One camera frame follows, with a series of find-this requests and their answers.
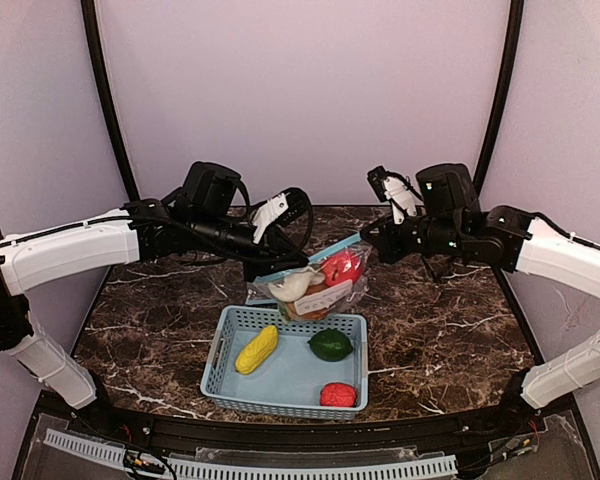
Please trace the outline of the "red apple toy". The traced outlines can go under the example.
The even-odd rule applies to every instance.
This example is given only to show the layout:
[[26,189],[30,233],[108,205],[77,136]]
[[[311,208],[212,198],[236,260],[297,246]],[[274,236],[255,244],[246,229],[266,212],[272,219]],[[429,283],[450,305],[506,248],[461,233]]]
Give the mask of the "red apple toy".
[[364,271],[364,256],[351,249],[345,249],[325,259],[321,264],[321,272],[325,276],[325,284],[329,287],[351,281],[355,284]]

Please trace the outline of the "white mushroom toy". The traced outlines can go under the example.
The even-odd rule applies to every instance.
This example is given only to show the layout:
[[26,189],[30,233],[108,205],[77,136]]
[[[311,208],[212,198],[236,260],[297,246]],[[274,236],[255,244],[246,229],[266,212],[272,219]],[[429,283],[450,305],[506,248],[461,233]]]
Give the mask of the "white mushroom toy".
[[301,299],[311,285],[317,285],[325,280],[325,275],[312,267],[305,267],[280,280],[269,282],[267,288],[271,295],[281,302],[295,302]]

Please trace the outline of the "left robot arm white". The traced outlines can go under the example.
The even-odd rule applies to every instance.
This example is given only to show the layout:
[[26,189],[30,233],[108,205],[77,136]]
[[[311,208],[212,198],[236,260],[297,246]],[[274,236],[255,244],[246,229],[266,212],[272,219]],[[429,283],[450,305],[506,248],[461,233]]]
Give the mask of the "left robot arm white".
[[97,268],[189,253],[209,263],[241,263],[244,279],[304,267],[310,233],[293,242],[285,227],[314,221],[298,187],[251,203],[241,175],[197,161],[182,186],[163,199],[131,201],[103,215],[35,233],[0,230],[0,351],[75,410],[108,400],[101,382],[76,363],[34,318],[28,291]]

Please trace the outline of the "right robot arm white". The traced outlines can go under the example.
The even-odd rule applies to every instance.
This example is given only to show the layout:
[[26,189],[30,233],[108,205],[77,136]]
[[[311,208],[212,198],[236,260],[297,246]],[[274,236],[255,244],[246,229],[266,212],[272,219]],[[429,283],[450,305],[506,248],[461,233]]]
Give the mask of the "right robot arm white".
[[[468,168],[439,164],[410,183],[382,166],[367,181],[391,213],[361,237],[378,259],[394,264],[410,254],[448,255],[510,273],[547,278],[600,299],[600,245],[557,226],[546,215],[502,205],[482,211]],[[600,379],[600,329],[557,358],[515,374],[501,404],[540,410]]]

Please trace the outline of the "clear zip top bag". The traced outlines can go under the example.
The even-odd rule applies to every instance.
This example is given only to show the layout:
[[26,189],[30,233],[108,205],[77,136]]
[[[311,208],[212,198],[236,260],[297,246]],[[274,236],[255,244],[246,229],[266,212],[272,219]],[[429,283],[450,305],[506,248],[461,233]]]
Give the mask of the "clear zip top bag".
[[307,266],[259,277],[247,285],[246,304],[274,306],[282,321],[317,322],[344,313],[368,291],[371,245],[355,234],[309,258]]

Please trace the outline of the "brown potato toy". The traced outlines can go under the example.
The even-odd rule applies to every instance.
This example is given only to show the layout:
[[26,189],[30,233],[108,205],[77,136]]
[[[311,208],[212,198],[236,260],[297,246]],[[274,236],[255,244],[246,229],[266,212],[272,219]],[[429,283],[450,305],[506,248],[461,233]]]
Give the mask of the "brown potato toy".
[[[302,300],[310,295],[317,294],[326,290],[328,286],[325,283],[320,283],[317,285],[311,285],[306,290]],[[297,311],[296,304],[294,302],[286,302],[286,315],[292,319],[297,321],[317,321],[324,319],[329,310],[327,308],[311,307],[311,306],[302,306],[300,311]]]

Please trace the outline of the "light blue plastic basket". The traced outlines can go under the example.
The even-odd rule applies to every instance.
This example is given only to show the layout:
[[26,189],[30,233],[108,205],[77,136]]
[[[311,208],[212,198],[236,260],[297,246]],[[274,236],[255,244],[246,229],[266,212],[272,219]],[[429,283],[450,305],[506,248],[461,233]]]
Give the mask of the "light blue plastic basket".
[[[278,345],[254,372],[238,373],[242,350],[269,326]],[[325,329],[343,333],[353,352],[338,362],[319,359],[309,340]],[[353,387],[350,407],[326,406],[321,393],[331,383]],[[223,309],[200,382],[200,390],[221,408],[317,420],[352,420],[368,404],[367,322],[360,315],[331,315],[319,322],[285,323],[278,311],[248,306]]]

